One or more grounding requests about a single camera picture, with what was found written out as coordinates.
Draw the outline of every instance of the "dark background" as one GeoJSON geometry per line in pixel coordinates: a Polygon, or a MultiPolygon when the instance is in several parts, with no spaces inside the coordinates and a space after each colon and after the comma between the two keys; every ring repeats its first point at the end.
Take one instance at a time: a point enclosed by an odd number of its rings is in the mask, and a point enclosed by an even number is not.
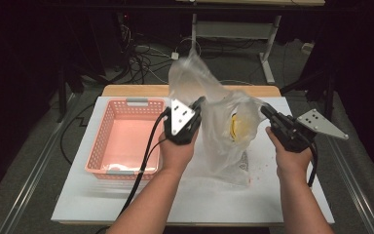
{"type": "MultiPolygon", "coordinates": [[[[374,1],[327,1],[326,5],[359,6],[361,10],[356,17],[312,17],[303,12],[283,17],[277,39],[283,44],[294,38],[305,42],[315,40],[316,47],[301,79],[324,64],[332,64],[336,91],[374,162],[374,1]]],[[[128,24],[134,31],[166,36],[167,43],[176,41],[180,35],[186,36],[191,28],[189,15],[132,13],[128,16],[128,24]]],[[[120,63],[122,58],[106,58],[108,48],[119,48],[109,19],[110,15],[100,12],[66,14],[30,0],[0,1],[0,179],[29,130],[49,109],[48,101],[56,91],[57,73],[63,64],[74,61],[103,74],[105,66],[120,63]],[[98,38],[105,36],[113,38],[111,43],[98,43],[98,38]]],[[[71,72],[66,77],[76,91],[80,90],[78,75],[71,72]]],[[[312,94],[312,100],[321,99],[326,88],[326,79],[304,87],[312,94]]]]}

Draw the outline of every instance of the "basket handle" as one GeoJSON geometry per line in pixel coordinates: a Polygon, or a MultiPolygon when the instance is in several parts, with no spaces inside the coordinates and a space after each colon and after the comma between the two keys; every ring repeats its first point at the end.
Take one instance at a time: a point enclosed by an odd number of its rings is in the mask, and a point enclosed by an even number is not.
{"type": "Polygon", "coordinates": [[[128,97],[126,102],[127,106],[148,106],[148,98],[145,97],[128,97]]]}
{"type": "Polygon", "coordinates": [[[120,176],[133,176],[134,171],[116,171],[116,170],[107,170],[107,175],[120,175],[120,176]]]}

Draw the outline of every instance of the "person's left hand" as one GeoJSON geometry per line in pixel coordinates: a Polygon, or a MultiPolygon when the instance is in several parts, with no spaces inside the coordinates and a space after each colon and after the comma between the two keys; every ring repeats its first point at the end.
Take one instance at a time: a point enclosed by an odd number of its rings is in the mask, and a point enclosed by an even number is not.
{"type": "MultiPolygon", "coordinates": [[[[183,174],[188,163],[193,158],[194,144],[198,134],[199,130],[196,130],[190,144],[177,145],[169,139],[160,143],[160,149],[163,155],[162,171],[170,171],[178,176],[183,174]]],[[[159,140],[163,140],[165,138],[165,134],[162,133],[159,140]]]]}

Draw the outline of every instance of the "table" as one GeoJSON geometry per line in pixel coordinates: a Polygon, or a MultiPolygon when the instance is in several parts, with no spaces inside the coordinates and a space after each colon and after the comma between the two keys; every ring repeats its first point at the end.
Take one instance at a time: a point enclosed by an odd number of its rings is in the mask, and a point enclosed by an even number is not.
{"type": "MultiPolygon", "coordinates": [[[[284,97],[276,87],[230,86],[268,101],[283,114],[289,114],[284,97]]],[[[112,96],[166,97],[168,86],[107,86],[97,101],[74,163],[64,184],[52,220],[61,223],[111,224],[123,207],[132,184],[98,180],[84,169],[94,142],[106,101],[112,96]]],[[[272,226],[282,224],[279,180],[276,176],[274,146],[268,140],[263,121],[256,139],[247,149],[252,183],[249,187],[228,184],[206,177],[204,149],[199,135],[193,160],[180,181],[168,225],[272,226]]],[[[334,222],[318,180],[313,192],[324,216],[334,222]]]]}
{"type": "MultiPolygon", "coordinates": [[[[197,3],[218,4],[249,4],[249,5],[296,5],[296,6],[323,6],[324,0],[197,0],[197,3]]],[[[266,81],[270,85],[275,84],[272,69],[269,65],[269,55],[275,42],[276,34],[281,22],[281,16],[275,16],[273,23],[249,23],[249,22],[226,22],[226,21],[198,21],[197,14],[193,14],[192,20],[192,47],[196,48],[196,39],[202,37],[227,37],[247,39],[267,39],[266,51],[259,54],[260,63],[266,81]]]]}

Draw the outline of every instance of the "pink plastic basket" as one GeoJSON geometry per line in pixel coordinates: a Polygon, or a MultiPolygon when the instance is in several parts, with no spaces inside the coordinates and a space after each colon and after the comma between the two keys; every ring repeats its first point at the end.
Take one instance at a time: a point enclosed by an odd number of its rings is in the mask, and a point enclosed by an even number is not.
{"type": "MultiPolygon", "coordinates": [[[[107,103],[86,171],[97,178],[135,179],[141,166],[148,138],[158,116],[165,109],[159,98],[113,98],[107,103]]],[[[163,131],[159,124],[151,147],[163,131]]],[[[160,148],[151,153],[143,179],[151,179],[160,165],[160,148]]]]}

